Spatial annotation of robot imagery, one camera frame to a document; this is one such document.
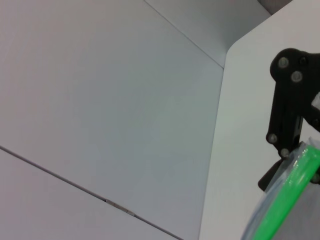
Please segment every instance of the black metal part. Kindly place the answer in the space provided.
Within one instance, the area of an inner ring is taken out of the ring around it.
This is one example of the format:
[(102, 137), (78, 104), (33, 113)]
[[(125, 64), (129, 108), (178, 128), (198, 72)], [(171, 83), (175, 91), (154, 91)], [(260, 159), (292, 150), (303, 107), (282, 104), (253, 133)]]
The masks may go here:
[[(279, 67), (280, 59), (288, 59), (286, 67)], [(302, 74), (302, 79), (293, 73)], [(292, 152), (298, 147), (303, 119), (320, 132), (320, 110), (312, 101), (320, 92), (320, 54), (294, 48), (281, 51), (272, 61), (270, 73), (275, 80), (269, 129), (266, 139), (277, 149), (281, 160), (261, 178), (258, 186), (264, 191), (285, 158), (281, 150)], [(276, 142), (270, 136), (276, 136)]]

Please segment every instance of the white surface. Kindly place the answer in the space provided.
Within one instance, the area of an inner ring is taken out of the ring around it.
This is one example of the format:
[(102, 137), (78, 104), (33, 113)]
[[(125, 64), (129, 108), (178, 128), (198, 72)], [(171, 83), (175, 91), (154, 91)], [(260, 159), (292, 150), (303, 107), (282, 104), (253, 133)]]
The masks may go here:
[(198, 239), (223, 69), (142, 0), (76, 2), (1, 1), (0, 145)]
[(220, 66), (231, 45), (270, 14), (257, 0), (146, 0)]
[(0, 239), (175, 239), (2, 150), (0, 195)]
[[(280, 158), (267, 143), (275, 82), (270, 64), (285, 48), (320, 53), (320, 2), (295, 0), (228, 51), (206, 187), (200, 240), (239, 240), (262, 196), (258, 180)], [(320, 140), (306, 122), (301, 140)]]

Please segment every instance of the black bracket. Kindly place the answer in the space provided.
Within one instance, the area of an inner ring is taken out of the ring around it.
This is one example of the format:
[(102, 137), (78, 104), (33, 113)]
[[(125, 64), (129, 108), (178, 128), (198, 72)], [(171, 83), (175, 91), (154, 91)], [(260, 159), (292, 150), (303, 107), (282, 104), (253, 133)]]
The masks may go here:
[(266, 140), (281, 160), (259, 181), (263, 191), (282, 161), (299, 146), (303, 119), (320, 132), (320, 54), (282, 50), (272, 61), (270, 73), (275, 89)]

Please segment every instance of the clear plastic bag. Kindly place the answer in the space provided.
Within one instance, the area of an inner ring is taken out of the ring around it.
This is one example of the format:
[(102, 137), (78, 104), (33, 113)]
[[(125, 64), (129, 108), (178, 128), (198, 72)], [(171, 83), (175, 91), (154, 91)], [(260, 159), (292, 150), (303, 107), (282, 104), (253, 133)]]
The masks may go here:
[[(261, 239), (257, 237), (257, 231), (261, 231), (261, 224), (263, 221), (265, 224), (267, 212), (275, 203), (279, 192), (283, 190), (284, 184), (287, 183), (288, 185), (288, 177), (294, 167), (296, 168), (308, 146), (320, 149), (320, 142), (309, 139), (307, 143), (302, 143), (299, 148), (293, 151), (289, 159), (281, 164), (266, 189), (266, 194), (253, 212), (241, 240)], [(272, 235), (273, 240), (320, 239), (320, 185), (309, 183), (310, 179), (307, 181), (302, 194), (285, 216), (284, 221), (279, 224), (280, 227), (276, 233)]]

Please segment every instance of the plastic wrap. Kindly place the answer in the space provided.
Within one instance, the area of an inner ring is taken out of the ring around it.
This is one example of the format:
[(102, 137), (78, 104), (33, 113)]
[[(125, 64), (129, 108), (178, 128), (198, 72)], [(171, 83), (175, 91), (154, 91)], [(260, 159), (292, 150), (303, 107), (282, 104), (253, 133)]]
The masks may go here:
[(309, 139), (282, 163), (241, 240), (320, 239), (320, 186), (310, 183), (320, 166), (319, 148)]

